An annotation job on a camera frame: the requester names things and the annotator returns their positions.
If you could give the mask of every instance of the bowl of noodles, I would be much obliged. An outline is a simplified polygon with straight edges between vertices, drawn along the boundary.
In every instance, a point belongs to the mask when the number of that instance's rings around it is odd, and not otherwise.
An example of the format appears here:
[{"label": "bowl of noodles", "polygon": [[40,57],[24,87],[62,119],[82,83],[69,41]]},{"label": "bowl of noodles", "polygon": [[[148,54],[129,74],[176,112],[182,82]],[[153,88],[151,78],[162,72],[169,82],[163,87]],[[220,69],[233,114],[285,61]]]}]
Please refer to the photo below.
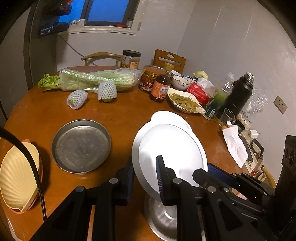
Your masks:
[{"label": "bowl of noodles", "polygon": [[188,92],[183,92],[169,88],[168,97],[174,107],[188,114],[203,114],[205,109],[200,105],[195,96]]}]

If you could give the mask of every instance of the black lid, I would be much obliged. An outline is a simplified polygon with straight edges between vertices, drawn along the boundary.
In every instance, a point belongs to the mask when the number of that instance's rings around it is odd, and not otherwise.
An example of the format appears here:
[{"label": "black lid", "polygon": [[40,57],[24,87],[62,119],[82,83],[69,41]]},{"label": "black lid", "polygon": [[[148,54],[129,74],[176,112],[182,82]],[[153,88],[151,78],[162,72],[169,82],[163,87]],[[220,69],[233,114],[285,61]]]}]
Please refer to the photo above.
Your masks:
[{"label": "black lid", "polygon": [[126,56],[131,56],[131,57],[138,57],[138,58],[141,57],[141,53],[140,52],[132,51],[132,50],[124,50],[122,52],[122,54],[123,55],[126,55]]}]

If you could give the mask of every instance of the window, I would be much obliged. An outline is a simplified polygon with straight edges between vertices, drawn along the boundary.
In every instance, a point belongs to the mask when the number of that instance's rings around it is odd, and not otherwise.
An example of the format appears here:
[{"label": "window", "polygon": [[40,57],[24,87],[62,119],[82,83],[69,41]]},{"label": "window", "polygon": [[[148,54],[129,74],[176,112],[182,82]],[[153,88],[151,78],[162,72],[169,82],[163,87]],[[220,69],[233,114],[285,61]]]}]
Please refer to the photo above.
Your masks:
[{"label": "window", "polygon": [[59,22],[86,19],[85,26],[125,25],[133,19],[140,0],[67,0],[71,13],[59,17]]}]

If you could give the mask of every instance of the red package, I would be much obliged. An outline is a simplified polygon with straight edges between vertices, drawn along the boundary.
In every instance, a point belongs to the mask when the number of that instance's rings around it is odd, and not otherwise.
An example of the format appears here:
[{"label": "red package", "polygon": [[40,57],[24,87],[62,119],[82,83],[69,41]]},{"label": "red package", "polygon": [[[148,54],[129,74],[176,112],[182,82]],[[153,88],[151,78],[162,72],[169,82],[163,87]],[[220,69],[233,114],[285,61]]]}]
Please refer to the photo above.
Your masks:
[{"label": "red package", "polygon": [[202,106],[205,106],[211,99],[197,83],[192,83],[187,92],[193,94]]}]

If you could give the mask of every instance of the yellow lid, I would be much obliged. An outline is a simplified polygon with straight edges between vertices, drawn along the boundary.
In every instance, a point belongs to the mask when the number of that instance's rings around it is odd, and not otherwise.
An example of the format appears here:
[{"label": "yellow lid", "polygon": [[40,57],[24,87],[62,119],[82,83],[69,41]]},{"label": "yellow lid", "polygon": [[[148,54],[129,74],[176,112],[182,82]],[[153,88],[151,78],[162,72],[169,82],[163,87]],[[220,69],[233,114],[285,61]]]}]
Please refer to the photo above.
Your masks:
[{"label": "yellow lid", "polygon": [[195,73],[193,73],[193,75],[196,77],[196,78],[204,78],[204,79],[207,79],[208,80],[208,75],[206,72],[202,71],[202,70],[199,70],[199,71],[196,71]]},{"label": "yellow lid", "polygon": [[164,63],[163,68],[166,69],[166,70],[172,71],[174,66],[172,64],[170,64],[170,63]]}]

